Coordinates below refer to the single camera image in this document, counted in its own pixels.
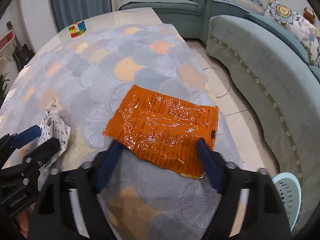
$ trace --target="colorful puzzle cube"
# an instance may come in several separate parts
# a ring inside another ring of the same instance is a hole
[[[80,21],[73,25],[70,25],[68,28],[69,28],[70,36],[72,38],[80,36],[87,30],[87,28],[85,27],[84,21]]]

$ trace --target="guitar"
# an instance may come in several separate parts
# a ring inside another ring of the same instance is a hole
[[[11,22],[7,22],[7,27],[10,30],[14,31]],[[18,71],[20,72],[23,69],[23,67],[25,65],[27,65],[28,62],[34,57],[35,54],[32,50],[28,49],[26,44],[21,46],[20,42],[17,39],[17,36],[15,36],[14,39],[17,43],[17,47],[14,50],[12,57],[15,60],[15,62],[17,63],[17,68],[18,68]]]

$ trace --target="brown plush toy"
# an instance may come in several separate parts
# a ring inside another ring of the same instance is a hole
[[[305,17],[311,24],[315,23],[315,13],[310,8],[305,7],[303,17]]]

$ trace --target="screw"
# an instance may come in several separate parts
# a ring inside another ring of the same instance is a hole
[[[237,167],[237,165],[233,162],[227,162],[226,166],[230,169],[235,169]]]
[[[91,168],[92,167],[92,162],[82,163],[81,167],[84,168],[84,169]]]
[[[60,169],[54,168],[54,169],[52,169],[52,170],[50,171],[50,174],[51,174],[51,175],[57,175],[59,172],[60,172]]]
[[[267,175],[267,174],[268,174],[268,171],[267,171],[265,168],[260,168],[260,169],[258,170],[258,172],[259,172],[260,174],[262,174],[262,175]]]

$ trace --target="orange package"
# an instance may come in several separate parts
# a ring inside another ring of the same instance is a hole
[[[139,159],[200,179],[204,170],[196,142],[202,137],[213,149],[218,112],[217,106],[197,106],[133,85],[103,135],[121,142]]]

